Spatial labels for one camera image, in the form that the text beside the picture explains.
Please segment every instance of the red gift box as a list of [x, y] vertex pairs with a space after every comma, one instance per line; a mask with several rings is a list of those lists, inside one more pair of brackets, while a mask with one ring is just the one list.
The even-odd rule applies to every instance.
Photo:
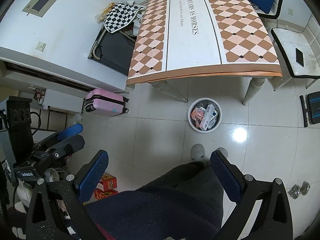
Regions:
[[100, 200], [100, 199], [103, 199], [103, 198], [106, 198], [106, 197], [110, 197], [112, 195], [115, 195], [117, 194], [118, 191], [116, 191], [115, 189], [110, 189], [108, 191], [102, 191], [101, 189], [99, 188], [96, 188], [94, 190], [94, 197], [97, 199], [97, 200]]
[[101, 189], [102, 191], [108, 191], [109, 189], [113, 189], [117, 187], [117, 178], [108, 174], [104, 173], [101, 177], [97, 188]]

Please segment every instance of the light switch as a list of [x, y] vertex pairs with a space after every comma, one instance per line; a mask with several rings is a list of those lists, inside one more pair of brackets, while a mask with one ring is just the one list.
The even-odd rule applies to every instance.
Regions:
[[46, 45], [47, 45], [46, 43], [39, 41], [38, 44], [37, 44], [37, 46], [36, 46], [36, 50], [39, 50], [39, 51], [43, 52], [44, 47], [45, 47]]

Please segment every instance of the screw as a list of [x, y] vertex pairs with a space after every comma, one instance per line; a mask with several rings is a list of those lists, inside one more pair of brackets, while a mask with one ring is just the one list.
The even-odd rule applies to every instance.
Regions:
[[75, 176], [74, 176], [73, 174], [69, 174], [69, 175], [66, 177], [67, 181], [72, 181], [72, 180], [74, 180], [74, 178], [75, 178]]
[[279, 178], [276, 178], [276, 184], [281, 185], [281, 184], [282, 184], [282, 180], [281, 180], [281, 179], [279, 179]]
[[37, 184], [41, 185], [42, 183], [44, 183], [44, 179], [42, 179], [42, 178], [38, 179]]
[[253, 177], [249, 174], [245, 175], [244, 178], [247, 180], [247, 181], [252, 181], [253, 180]]

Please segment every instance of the suitcase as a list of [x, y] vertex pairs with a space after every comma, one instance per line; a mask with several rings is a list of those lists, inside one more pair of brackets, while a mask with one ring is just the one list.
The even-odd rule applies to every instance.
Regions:
[[129, 99], [103, 89], [91, 91], [85, 100], [85, 111], [87, 113], [115, 116], [128, 113], [125, 107]]

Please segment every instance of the smartphone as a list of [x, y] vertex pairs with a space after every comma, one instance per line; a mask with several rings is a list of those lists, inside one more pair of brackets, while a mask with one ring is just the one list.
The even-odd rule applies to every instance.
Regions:
[[304, 67], [304, 63], [303, 63], [303, 53], [301, 50], [296, 48], [296, 61], [297, 63], [299, 63], [301, 66]]

